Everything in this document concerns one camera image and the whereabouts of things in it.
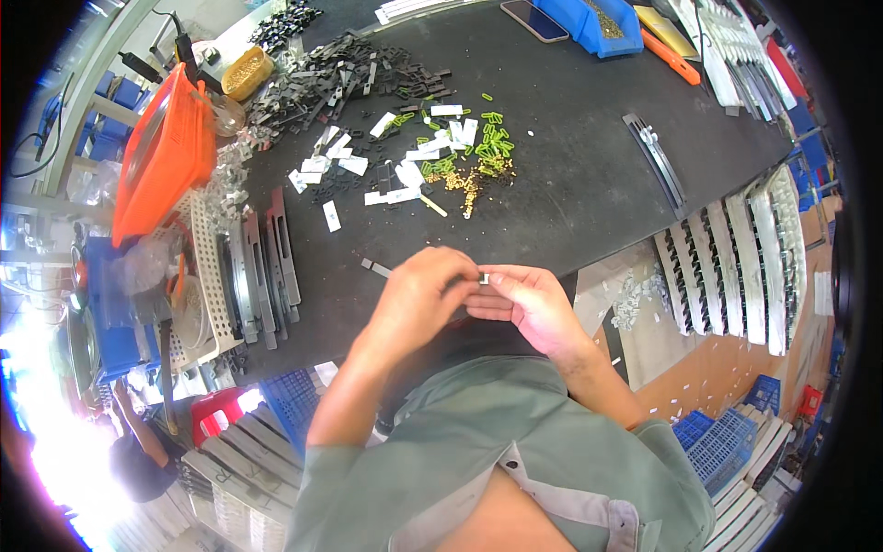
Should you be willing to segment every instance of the blue plastic bin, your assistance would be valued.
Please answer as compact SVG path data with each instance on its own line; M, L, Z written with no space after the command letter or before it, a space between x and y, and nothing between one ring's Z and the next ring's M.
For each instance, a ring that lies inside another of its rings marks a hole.
M116 380L120 375L128 374L129 370L147 360L147 368L160 365L160 350L156 343L153 326L144 327L147 344L150 347L150 359L142 359L135 340L135 331L131 327L112 328L106 318L108 312L128 312L129 306L118 286L105 281L105 264L122 257L127 251L126 245L115 248L110 238L90 236L86 243L87 287L89 292L89 309L95 320L95 339L102 357L102 375L99 383Z
M730 408L687 450L709 495L714 496L748 462L757 436L754 420Z
M260 382L260 392L279 419L289 441L306 457L306 431L313 421L319 396L306 370L293 370Z
M593 0L623 31L623 38L604 38L598 14L585 0L534 0L533 4L563 26L573 40L598 57L637 54L644 49L635 9L623 0Z
M746 405L753 405L763 412L767 408L773 409L773 414L779 415L779 395L781 382L768 375L759 375L751 386L751 391L745 397Z
M687 417L672 426L677 441L684 450L688 450L696 444L696 441L708 431L714 419L705 416L702 412L694 410Z

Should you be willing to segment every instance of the smartphone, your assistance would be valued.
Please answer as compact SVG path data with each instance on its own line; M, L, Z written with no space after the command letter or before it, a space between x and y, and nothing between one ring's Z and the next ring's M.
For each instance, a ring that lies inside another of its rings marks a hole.
M528 0L503 2L500 7L542 42L558 42L570 37L564 27Z

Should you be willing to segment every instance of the green shirt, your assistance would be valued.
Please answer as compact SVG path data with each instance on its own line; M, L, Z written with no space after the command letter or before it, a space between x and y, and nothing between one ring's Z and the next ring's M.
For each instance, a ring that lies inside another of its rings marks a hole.
M431 550L494 465L580 550L700 550L714 508L667 423L626 431L567 397L555 366L482 357L408 395L389 439L312 447L285 550Z

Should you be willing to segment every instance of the hand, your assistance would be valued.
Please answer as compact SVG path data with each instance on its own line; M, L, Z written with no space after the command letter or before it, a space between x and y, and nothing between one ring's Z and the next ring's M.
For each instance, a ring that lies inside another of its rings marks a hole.
M544 268L482 265L490 285L466 298L466 312L511 321L533 348L556 364L579 362L594 346L579 324L564 289Z
M123 413L132 410L132 398L129 397L129 390L126 388L125 383L123 383L123 378L117 379L117 383L113 386L113 396L117 398Z
M462 279L449 285L458 276ZM362 336L398 362L429 343L463 300L478 292L479 276L479 268L465 253L427 247L389 275Z

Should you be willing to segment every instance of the orange tool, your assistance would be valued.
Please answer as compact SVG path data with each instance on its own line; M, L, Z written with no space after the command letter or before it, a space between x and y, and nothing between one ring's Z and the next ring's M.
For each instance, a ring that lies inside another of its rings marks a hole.
M641 29L641 38L644 39L644 45L652 51L652 53L662 58L669 67L674 69L677 74L681 75L684 80L696 86L701 81L698 71L693 69L690 64L678 56L671 48L660 42L655 36L647 33L646 29Z

